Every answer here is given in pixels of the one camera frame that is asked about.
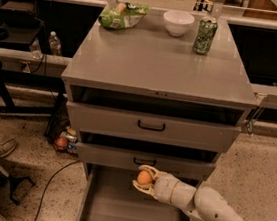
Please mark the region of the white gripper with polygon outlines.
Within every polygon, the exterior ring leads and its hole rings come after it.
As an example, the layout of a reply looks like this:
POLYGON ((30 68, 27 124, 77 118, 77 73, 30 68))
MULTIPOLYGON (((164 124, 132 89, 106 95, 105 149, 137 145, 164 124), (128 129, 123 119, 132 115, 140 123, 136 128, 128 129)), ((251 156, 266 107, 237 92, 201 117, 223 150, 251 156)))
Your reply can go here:
POLYGON ((156 198, 158 201, 170 202, 173 189, 179 180, 174 177, 174 175, 168 174, 166 172, 162 172, 160 174, 160 171, 151 165, 142 164, 138 169, 150 173, 153 179, 156 178, 155 185, 151 183, 142 185, 138 181, 133 180, 132 185, 134 188, 144 194, 150 195, 151 197, 154 196, 154 198, 156 198))

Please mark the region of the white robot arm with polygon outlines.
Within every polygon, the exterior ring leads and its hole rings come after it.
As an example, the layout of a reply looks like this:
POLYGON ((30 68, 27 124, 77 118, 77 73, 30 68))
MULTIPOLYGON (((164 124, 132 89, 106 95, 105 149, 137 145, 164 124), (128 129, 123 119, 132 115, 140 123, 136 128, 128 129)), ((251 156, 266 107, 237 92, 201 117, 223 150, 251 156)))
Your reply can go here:
POLYGON ((168 172, 142 164, 133 185, 161 203, 180 209, 194 221, 245 221, 216 190, 193 187, 168 172))

